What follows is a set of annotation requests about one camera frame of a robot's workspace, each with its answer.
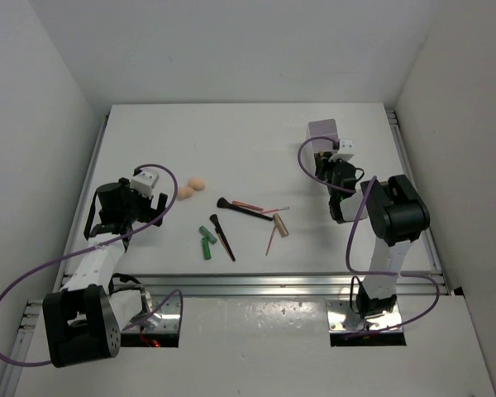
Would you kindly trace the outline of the peach makeup sponge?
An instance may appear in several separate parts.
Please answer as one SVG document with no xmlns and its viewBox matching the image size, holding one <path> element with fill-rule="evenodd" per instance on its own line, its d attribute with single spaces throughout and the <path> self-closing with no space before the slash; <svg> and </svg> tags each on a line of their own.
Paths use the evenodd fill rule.
<svg viewBox="0 0 496 397">
<path fill-rule="evenodd" d="M 188 180 L 188 187 L 195 191 L 203 191 L 206 188 L 206 183 L 199 177 L 192 177 Z"/>
<path fill-rule="evenodd" d="M 177 200 L 182 201 L 191 198 L 195 190 L 190 186 L 181 187 L 178 189 Z"/>
</svg>

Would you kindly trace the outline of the large black makeup brush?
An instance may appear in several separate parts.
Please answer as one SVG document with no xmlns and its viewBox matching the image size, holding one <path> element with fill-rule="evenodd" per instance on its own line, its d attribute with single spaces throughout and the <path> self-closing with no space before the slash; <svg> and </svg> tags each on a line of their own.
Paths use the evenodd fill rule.
<svg viewBox="0 0 496 397">
<path fill-rule="evenodd" d="M 233 203 L 228 202 L 225 198 L 219 198 L 217 200 L 217 207 L 218 208 L 224 208 L 224 209 L 230 209 L 232 211 L 235 211 L 238 213 L 243 213 L 245 215 L 252 216 L 254 218 L 263 219 L 265 221 L 269 221 L 269 222 L 273 221 L 273 218 L 270 216 L 267 216 L 267 215 L 262 214 L 262 213 L 258 213 L 256 211 L 253 211 L 253 210 L 250 210 L 247 208 L 240 207 L 238 205 L 235 205 Z"/>
</svg>

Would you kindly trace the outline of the thin pink lip brush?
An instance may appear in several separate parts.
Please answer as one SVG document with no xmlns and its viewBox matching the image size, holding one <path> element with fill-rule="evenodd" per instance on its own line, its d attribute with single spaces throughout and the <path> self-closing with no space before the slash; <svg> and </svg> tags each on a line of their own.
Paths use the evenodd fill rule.
<svg viewBox="0 0 496 397">
<path fill-rule="evenodd" d="M 277 213 L 277 212 L 286 211 L 286 210 L 289 210 L 289 209 L 290 209 L 289 206 L 285 206 L 285 207 L 281 207 L 281 208 L 272 208 L 272 209 L 263 210 L 263 211 L 260 212 L 260 214 Z"/>
</svg>

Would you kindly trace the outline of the rose gold lipstick tube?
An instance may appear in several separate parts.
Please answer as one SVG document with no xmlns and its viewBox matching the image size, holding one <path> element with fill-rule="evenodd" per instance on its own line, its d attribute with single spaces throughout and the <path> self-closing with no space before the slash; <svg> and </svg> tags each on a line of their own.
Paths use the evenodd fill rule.
<svg viewBox="0 0 496 397">
<path fill-rule="evenodd" d="M 280 236 L 281 237 L 288 237 L 289 231 L 286 228 L 286 226 L 284 225 L 283 219 L 277 213 L 275 213 L 273 215 L 273 220 L 274 220 L 274 225 L 276 226 Z"/>
</svg>

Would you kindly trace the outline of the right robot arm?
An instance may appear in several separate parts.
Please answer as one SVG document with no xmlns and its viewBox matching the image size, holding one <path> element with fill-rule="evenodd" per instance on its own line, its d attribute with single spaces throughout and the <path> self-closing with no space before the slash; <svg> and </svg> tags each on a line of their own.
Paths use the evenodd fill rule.
<svg viewBox="0 0 496 397">
<path fill-rule="evenodd" d="M 370 220 L 375 234 L 370 262 L 372 275 L 362 280 L 355 298 L 355 312 L 361 318 L 390 312 L 396 304 L 398 273 L 409 248 L 428 229 L 430 214 L 406 175 L 395 175 L 372 187 L 360 182 L 357 168 L 335 158 L 330 152 L 314 155 L 315 176 L 328 183 L 329 210 L 338 223 L 355 219 L 362 194 L 369 192 L 362 214 Z"/>
</svg>

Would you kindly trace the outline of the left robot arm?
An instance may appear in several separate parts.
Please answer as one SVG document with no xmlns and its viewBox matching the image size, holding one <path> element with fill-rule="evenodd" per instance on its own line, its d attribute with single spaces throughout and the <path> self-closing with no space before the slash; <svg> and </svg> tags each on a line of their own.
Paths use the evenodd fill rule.
<svg viewBox="0 0 496 397">
<path fill-rule="evenodd" d="M 167 195 L 155 196 L 159 176 L 138 170 L 130 179 L 95 190 L 83 231 L 88 253 L 69 280 L 42 305 L 53 366 L 62 368 L 115 357 L 121 330 L 145 312 L 140 285 L 114 289 L 112 278 L 130 245 L 135 223 L 160 226 Z"/>
</svg>

